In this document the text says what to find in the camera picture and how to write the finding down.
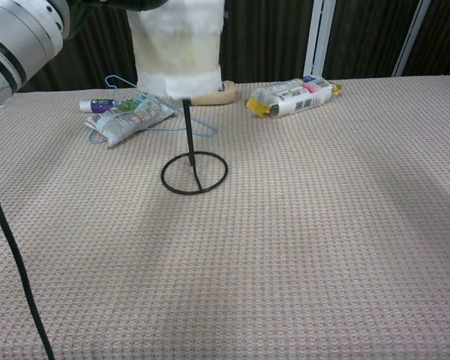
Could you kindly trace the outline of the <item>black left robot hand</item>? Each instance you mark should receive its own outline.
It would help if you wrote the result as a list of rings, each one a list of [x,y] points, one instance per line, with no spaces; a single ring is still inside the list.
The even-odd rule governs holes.
[[[167,0],[83,0],[93,6],[107,6],[127,11],[150,11],[167,3]]]

